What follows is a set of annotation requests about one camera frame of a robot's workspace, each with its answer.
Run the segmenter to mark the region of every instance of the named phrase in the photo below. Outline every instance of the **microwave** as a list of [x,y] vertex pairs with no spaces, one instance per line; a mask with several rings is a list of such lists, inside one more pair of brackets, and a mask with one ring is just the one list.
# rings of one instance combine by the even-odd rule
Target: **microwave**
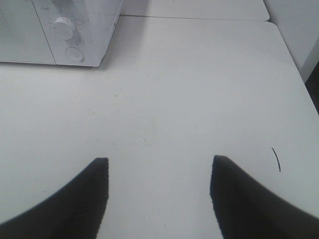
[[0,0],[0,61],[99,66],[123,0]]

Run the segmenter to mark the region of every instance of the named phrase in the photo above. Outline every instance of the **microwave door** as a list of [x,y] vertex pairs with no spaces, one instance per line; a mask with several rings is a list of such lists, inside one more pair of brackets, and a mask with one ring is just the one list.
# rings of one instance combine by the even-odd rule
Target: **microwave door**
[[0,61],[55,64],[31,0],[0,0]]

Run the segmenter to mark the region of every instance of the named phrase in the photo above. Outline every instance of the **microwave knob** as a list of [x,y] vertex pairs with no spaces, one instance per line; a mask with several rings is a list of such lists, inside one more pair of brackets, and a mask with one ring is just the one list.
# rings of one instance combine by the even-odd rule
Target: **microwave knob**
[[61,16],[55,20],[53,31],[63,40],[70,40],[76,34],[76,26],[71,19]]

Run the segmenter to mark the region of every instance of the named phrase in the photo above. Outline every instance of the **white countertop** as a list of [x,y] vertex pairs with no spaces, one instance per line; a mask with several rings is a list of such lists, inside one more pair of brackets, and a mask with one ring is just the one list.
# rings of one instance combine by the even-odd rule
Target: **white countertop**
[[263,0],[125,0],[123,15],[268,21]]
[[100,68],[0,64],[0,108],[0,223],[108,157],[99,239],[222,238],[216,154],[319,217],[319,117],[269,22],[120,17]]

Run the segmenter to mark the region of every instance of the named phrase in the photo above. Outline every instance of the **black mark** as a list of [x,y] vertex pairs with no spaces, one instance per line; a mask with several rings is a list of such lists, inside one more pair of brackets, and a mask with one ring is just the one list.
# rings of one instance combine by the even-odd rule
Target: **black mark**
[[278,156],[277,156],[277,154],[276,154],[274,148],[272,148],[272,150],[273,150],[273,152],[274,152],[274,154],[275,154],[275,156],[276,156],[276,159],[277,159],[277,163],[278,163],[278,167],[279,167],[279,172],[281,172],[280,162],[279,162]]

